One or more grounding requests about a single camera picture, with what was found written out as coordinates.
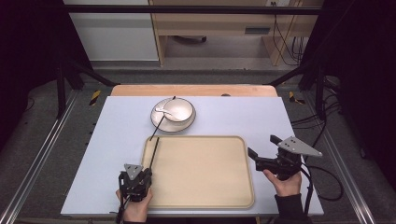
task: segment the black mount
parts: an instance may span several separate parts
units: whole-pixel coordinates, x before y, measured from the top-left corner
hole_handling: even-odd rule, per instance
[[[247,148],[247,154],[256,162],[256,171],[269,170],[280,180],[287,180],[292,175],[301,171],[301,155],[322,156],[321,152],[316,151],[295,137],[290,137],[282,141],[275,135],[271,135],[270,141],[279,146],[275,159],[259,157],[257,152],[250,147]]]
[[[142,171],[143,166],[140,165],[125,164],[124,167],[126,171],[122,171],[119,175],[120,208],[116,217],[116,223],[118,224],[121,222],[125,204],[128,201],[133,203],[141,202],[148,195],[149,187],[152,183],[150,168]]]

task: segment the spoon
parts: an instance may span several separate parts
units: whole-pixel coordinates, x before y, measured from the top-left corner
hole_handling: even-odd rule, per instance
[[[163,113],[165,113],[165,114],[168,114],[168,115],[172,116],[176,121],[181,121],[181,119],[176,118],[169,110],[156,107],[156,108],[155,108],[155,111],[157,111],[157,112],[163,112]]]

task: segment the white cabinet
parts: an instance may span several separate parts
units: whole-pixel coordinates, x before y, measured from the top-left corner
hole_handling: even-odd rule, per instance
[[[147,0],[64,0],[66,5],[148,5]],[[158,61],[148,13],[70,13],[91,61]]]

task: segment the hand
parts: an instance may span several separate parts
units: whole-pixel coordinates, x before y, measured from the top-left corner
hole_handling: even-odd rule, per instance
[[[117,190],[116,194],[120,200],[120,190]],[[146,222],[146,219],[148,217],[149,202],[151,201],[152,196],[153,195],[151,192],[151,188],[149,188],[148,195],[142,200],[142,202],[128,202],[128,205],[126,206],[123,214],[123,220],[132,222]]]
[[[301,172],[291,176],[287,180],[279,180],[276,176],[269,170],[262,171],[268,180],[274,185],[276,194],[279,197],[287,197],[290,195],[296,195],[300,193],[301,188]]]

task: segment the wire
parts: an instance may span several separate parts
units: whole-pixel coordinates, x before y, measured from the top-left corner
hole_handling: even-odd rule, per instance
[[[29,97],[28,99],[32,101],[32,104],[28,108],[26,108],[24,112],[29,111],[35,105],[35,99],[33,99],[32,97]]]
[[[116,223],[120,224],[122,217],[123,217],[123,212],[125,210],[125,203],[123,202],[123,191],[122,191],[122,183],[121,180],[123,179],[123,173],[119,175],[119,189],[120,189],[120,207],[119,207],[119,212],[117,213],[116,216]]]
[[[297,44],[299,45],[298,47],[298,52],[294,51],[294,46],[295,43],[297,42]],[[297,60],[298,64],[301,64],[301,59],[303,58],[303,47],[304,47],[304,38],[300,37],[300,43],[298,43],[298,37],[295,36],[293,38],[293,42],[291,44],[291,53],[292,53],[292,57],[295,58]]]
[[[327,120],[323,122],[323,126],[320,130],[320,133],[318,134],[317,139],[315,139],[314,144],[312,144],[312,147],[315,147],[317,145],[317,142],[319,141],[320,137],[323,135],[324,129],[326,128],[326,124],[327,124]]]
[[[319,123],[319,124],[315,124],[315,125],[308,126],[308,127],[294,128],[294,129],[312,129],[312,128],[318,127],[318,126],[320,126],[320,125],[322,125],[322,124],[325,124],[325,122],[321,122],[321,123]]]
[[[157,138],[157,141],[155,142],[155,148],[154,148],[154,152],[152,153],[152,157],[151,157],[151,162],[149,164],[149,169],[151,170],[151,166],[152,166],[152,162],[154,161],[154,157],[155,157],[155,152],[157,151],[157,146],[158,146],[158,142],[160,141],[160,137]]]
[[[128,197],[125,199],[125,203],[123,204],[124,207],[129,202],[130,199],[131,199],[131,195],[128,195]]]
[[[295,65],[299,65],[299,64],[293,64],[293,63],[286,63],[286,61],[285,61],[285,59],[283,58],[283,55],[282,55],[282,53],[280,52],[280,49],[277,47],[277,44],[276,44],[276,41],[275,41],[275,28],[277,27],[277,21],[276,21],[276,15],[274,15],[274,29],[273,29],[273,41],[274,41],[274,45],[275,45],[275,47],[276,47],[276,49],[277,49],[277,51],[278,51],[278,53],[279,53],[279,56],[280,56],[280,58],[282,59],[282,61],[283,61],[283,63],[284,64],[286,64],[286,65],[292,65],[292,66],[295,66]],[[280,30],[279,29],[277,29],[278,31],[279,31],[279,34],[280,34],[280,36],[281,36],[281,38],[282,38],[282,40],[283,40],[283,42],[285,43],[285,47],[286,47],[286,49],[288,50],[288,52],[289,52],[289,54],[290,54],[290,51],[289,51],[289,49],[288,49],[288,46],[286,45],[286,42],[285,42],[285,40],[284,40],[284,38],[283,38],[283,35],[280,33]]]
[[[307,120],[315,119],[317,116],[318,116],[318,115],[315,114],[315,115],[306,117],[305,119],[297,119],[297,120],[291,121],[290,123],[293,124],[293,123],[299,123],[299,122],[302,122],[302,121],[307,121]]]
[[[311,171],[309,168],[306,168],[308,170],[308,173],[306,172],[305,169],[300,167],[300,171],[303,172],[303,174],[308,178],[309,180],[309,185],[308,185],[308,192],[306,194],[306,200],[305,200],[305,208],[304,208],[304,214],[308,216],[308,211],[309,211],[309,204],[311,204],[311,198],[312,194],[314,192],[314,185],[312,183],[312,178],[311,178]]]
[[[328,171],[328,170],[325,170],[325,169],[323,169],[323,168],[321,168],[321,167],[318,167],[318,166],[306,166],[308,169],[318,169],[318,170],[320,170],[320,171],[323,171],[323,172],[325,172],[325,173],[327,173],[327,174],[329,174],[329,175],[331,175],[336,181],[337,181],[337,183],[338,183],[338,185],[340,186],[340,194],[337,196],[337,197],[335,197],[335,198],[325,198],[325,197],[323,197],[323,196],[321,196],[321,195],[318,195],[318,197],[320,198],[320,199],[323,199],[323,200],[326,200],[326,201],[329,201],[329,202],[336,202],[336,201],[338,201],[338,200],[340,200],[343,196],[344,196],[344,186],[343,186],[343,184],[341,183],[341,181],[340,181],[340,179],[338,179],[337,178],[337,176],[335,176],[333,173],[331,173],[330,171]]]

